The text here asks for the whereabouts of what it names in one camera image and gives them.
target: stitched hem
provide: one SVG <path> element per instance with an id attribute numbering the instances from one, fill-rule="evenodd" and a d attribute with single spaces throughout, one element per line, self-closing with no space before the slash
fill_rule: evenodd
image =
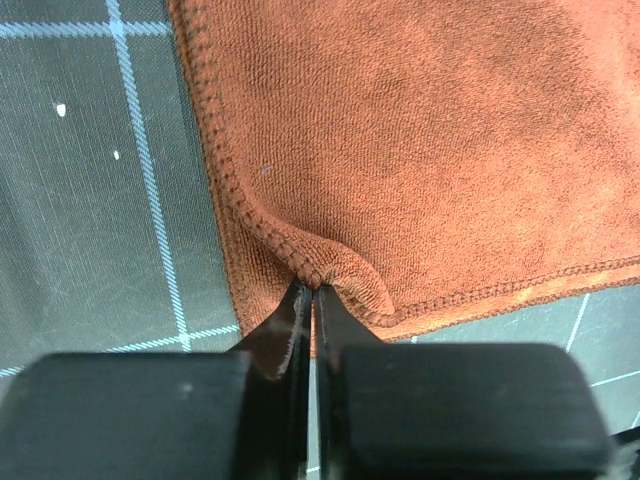
<path id="1" fill-rule="evenodd" d="M 453 293 L 451 295 L 442 297 L 434 297 L 430 300 L 415 303 L 412 305 L 400 306 L 398 307 L 395 314 L 389 315 L 386 318 L 380 316 L 376 312 L 372 312 L 371 310 L 367 309 L 366 306 L 360 304 L 356 298 L 350 296 L 349 292 L 343 291 L 339 288 L 336 288 L 336 290 L 338 290 L 343 297 L 343 302 L 345 303 L 347 309 L 358 318 L 371 322 L 374 325 L 393 327 L 409 317 L 418 317 L 428 312 L 444 310 L 450 307 L 463 305 L 465 303 L 471 303 L 484 298 L 496 297 L 498 295 L 508 295 L 529 287 L 541 285 L 550 280 L 574 277 L 587 273 L 598 273 L 606 270 L 617 270 L 619 268 L 629 267 L 637 264 L 640 264 L 640 256 L 569 267 L 563 270 L 559 270 L 546 275 L 540 275 L 538 277 L 530 279 L 519 280 L 516 282 L 498 283 L 495 285 L 482 287 L 471 292 Z M 564 296 L 566 295 L 559 294 L 558 298 L 563 298 Z"/>
<path id="2" fill-rule="evenodd" d="M 577 295 L 584 295 L 585 293 L 597 292 L 599 290 L 602 290 L 603 288 L 623 287 L 623 286 L 636 285 L 638 283 L 640 283 L 640 277 L 632 277 L 632 278 L 627 278 L 625 280 L 619 280 L 619 281 L 616 281 L 616 282 L 604 283 L 604 284 L 593 286 L 593 287 L 575 288 L 575 289 L 563 292 L 561 294 L 553 294 L 553 295 L 546 295 L 544 297 L 538 297 L 538 298 L 532 299 L 532 300 L 524 302 L 524 303 L 519 303 L 517 305 L 513 305 L 512 307 L 497 308 L 497 309 L 494 309 L 494 310 L 489 310 L 487 313 L 483 313 L 481 315 L 473 315 L 473 316 L 471 316 L 469 318 L 465 318 L 464 320 L 452 322 L 452 323 L 450 323 L 448 325 L 445 325 L 445 326 L 442 326 L 442 327 L 425 328 L 425 329 L 420 329 L 420 330 L 415 330 L 414 329 L 411 333 L 406 333 L 406 334 L 403 333 L 403 334 L 399 334 L 399 335 L 391 335 L 391 336 L 385 338 L 384 341 L 385 342 L 395 342 L 397 340 L 403 340 L 403 339 L 406 339 L 406 338 L 415 337 L 417 335 L 426 335 L 428 333 L 432 333 L 432 332 L 435 332 L 437 330 L 440 330 L 441 328 L 454 327 L 456 325 L 462 325 L 462 324 L 465 324 L 465 323 L 468 323 L 468 322 L 472 322 L 474 320 L 479 320 L 481 318 L 494 317 L 496 315 L 504 315 L 506 313 L 515 312 L 515 311 L 520 310 L 521 308 L 525 308 L 525 307 L 533 307 L 535 305 L 542 305 L 542 304 L 545 304 L 545 303 L 555 302 L 557 300 L 560 300 L 560 299 L 563 299 L 563 298 L 567 298 L 567 297 L 573 297 L 573 296 L 577 296 Z"/>

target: grid line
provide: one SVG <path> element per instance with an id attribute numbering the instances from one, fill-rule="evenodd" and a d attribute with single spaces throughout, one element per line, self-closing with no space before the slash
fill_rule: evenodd
<path id="1" fill-rule="evenodd" d="M 199 332 L 189 333 L 190 340 L 197 340 L 199 338 L 207 338 L 207 337 L 215 337 L 218 335 L 225 335 L 227 333 L 238 332 L 240 329 L 237 325 L 229 325 L 226 327 L 219 328 L 210 328 L 208 330 L 201 330 Z M 166 337 L 159 338 L 158 340 L 150 340 L 148 342 L 140 342 L 140 343 L 132 343 L 129 345 L 124 345 L 122 347 L 113 347 L 103 350 L 105 353 L 131 353 L 131 352 L 139 352 L 141 350 L 147 350 L 149 348 L 154 347 L 162 347 L 165 345 L 172 345 L 174 343 L 180 343 L 180 337 Z M 0 378 L 2 377 L 12 377 L 17 375 L 24 369 L 24 366 L 19 367 L 9 367 L 0 369 Z"/>
<path id="2" fill-rule="evenodd" d="M 0 23 L 0 38 L 86 38 L 110 37 L 115 22 L 34 22 Z M 125 35 L 169 35 L 171 26 L 166 22 L 119 22 Z"/>
<path id="3" fill-rule="evenodd" d="M 590 296 L 591 294 L 587 293 L 582 299 L 582 305 L 580 305 L 580 311 L 578 312 L 578 317 L 576 318 L 576 321 L 573 324 L 573 329 L 571 330 L 571 335 L 569 336 L 569 340 L 567 341 L 567 347 L 565 348 L 567 352 L 571 350 L 573 341 L 576 339 L 576 334 L 578 333 L 578 328 L 580 327 L 580 323 L 582 322 L 582 317 L 584 316 L 584 311 L 587 308 L 587 303 L 589 303 Z"/>
<path id="4" fill-rule="evenodd" d="M 607 380 L 602 380 L 601 382 L 592 383 L 591 387 L 599 387 L 600 385 L 606 385 L 607 383 L 617 382 L 618 380 L 622 380 L 624 378 L 635 377 L 640 374 L 640 370 L 636 370 L 635 372 L 625 373 L 624 375 L 618 375 L 617 377 L 608 378 Z"/>
<path id="5" fill-rule="evenodd" d="M 171 255 L 171 247 L 167 237 L 167 229 L 162 214 L 162 204 L 160 202 L 160 193 L 156 183 L 156 176 L 153 169 L 153 159 L 149 150 L 149 142 L 147 140 L 147 132 L 142 117 L 142 107 L 138 98 L 138 90 L 136 88 L 136 80 L 133 75 L 133 64 L 129 55 L 129 46 L 127 45 L 127 36 L 124 30 L 124 24 L 120 16 L 120 4 L 118 0 L 106 0 L 107 12 L 109 14 L 109 27 L 113 36 L 113 42 L 116 47 L 116 55 L 120 65 L 120 74 L 122 75 L 122 83 L 124 85 L 124 93 L 127 97 L 129 106 L 129 116 L 133 126 L 133 135 L 138 150 L 138 158 L 140 167 L 142 168 L 142 176 L 144 179 L 145 189 L 147 191 L 147 200 L 151 209 L 151 219 L 153 220 L 156 239 L 160 249 L 160 257 L 164 274 L 167 279 L 169 288 L 169 298 L 173 313 L 175 316 L 176 327 L 182 344 L 182 350 L 191 351 L 191 341 L 187 331 L 187 322 L 182 309 L 182 300 L 180 298 L 180 290 L 176 279 L 176 272 L 173 267 L 173 259 Z"/>

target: microfiber towel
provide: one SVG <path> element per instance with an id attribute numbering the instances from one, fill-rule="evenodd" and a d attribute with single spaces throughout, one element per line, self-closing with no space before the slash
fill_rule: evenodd
<path id="1" fill-rule="evenodd" d="M 386 340 L 640 278 L 631 0 L 173 0 L 237 317 Z"/>

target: white speck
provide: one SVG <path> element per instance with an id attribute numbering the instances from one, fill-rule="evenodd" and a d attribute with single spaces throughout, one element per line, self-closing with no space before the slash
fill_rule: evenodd
<path id="1" fill-rule="evenodd" d="M 193 392 L 193 384 L 185 382 L 178 385 L 178 393 L 183 400 L 189 398 L 191 392 Z"/>

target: fabric texture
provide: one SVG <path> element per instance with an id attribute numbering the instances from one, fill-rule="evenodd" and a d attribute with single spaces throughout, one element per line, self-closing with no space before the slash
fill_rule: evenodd
<path id="1" fill-rule="evenodd" d="M 383 339 L 640 279 L 633 1 L 172 0 L 234 307 Z"/>

